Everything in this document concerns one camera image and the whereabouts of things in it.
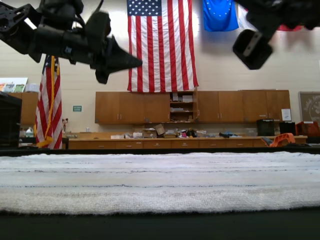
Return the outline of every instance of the blue flag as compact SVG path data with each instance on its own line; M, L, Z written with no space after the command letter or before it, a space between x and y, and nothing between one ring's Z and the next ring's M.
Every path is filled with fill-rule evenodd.
M203 13L206 31L227 32L239 27L234 0L203 0Z

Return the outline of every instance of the green sign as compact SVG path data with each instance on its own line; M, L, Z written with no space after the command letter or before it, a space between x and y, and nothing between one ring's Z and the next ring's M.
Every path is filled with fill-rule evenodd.
M82 112L82 106L73 106L74 112Z

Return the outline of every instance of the black robotic arm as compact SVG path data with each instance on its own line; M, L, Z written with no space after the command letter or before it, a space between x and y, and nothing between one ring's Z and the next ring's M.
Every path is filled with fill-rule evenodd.
M139 67L142 61L119 47L111 32L109 14L100 11L103 0L87 23L81 18L81 0L41 0L36 10L30 4L14 8L0 2L0 39L37 63L42 54L69 59L95 69L99 83L109 74ZM26 22L29 19L36 29ZM81 27L74 27L78 22Z
M272 54L269 45L280 25L312 30L320 23L320 0L235 0L246 9L247 20L257 31L245 30L233 52L251 70L262 67ZM96 78L106 84L109 74L139 67L142 61L122 50L111 32L108 13L100 11L103 0L85 23L82 0L41 0L36 10L30 4L14 8L0 2L0 40L37 63L42 54L90 65ZM32 29L25 19L36 26ZM74 27L78 22L81 27Z

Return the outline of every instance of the bulletin board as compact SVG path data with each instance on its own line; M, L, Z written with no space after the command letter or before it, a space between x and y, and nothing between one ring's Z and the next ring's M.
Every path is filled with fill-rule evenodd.
M320 123L320 92L299 92L300 115L303 122Z

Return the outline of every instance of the flag on pole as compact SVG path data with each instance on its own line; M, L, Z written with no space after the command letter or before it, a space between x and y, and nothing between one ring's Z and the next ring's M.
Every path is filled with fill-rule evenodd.
M129 52L143 61L129 70L128 91L197 87L192 0L127 0L127 14Z
M248 13L248 10L246 10L243 6L238 4L238 24L239 24L239 28L256 31L257 29L255 28L255 26L253 26L247 20L247 13Z
M62 148L62 97L59 59L47 55L35 116L35 136L39 148Z
M227 32L237 29L234 0L203 0L204 29L208 32Z

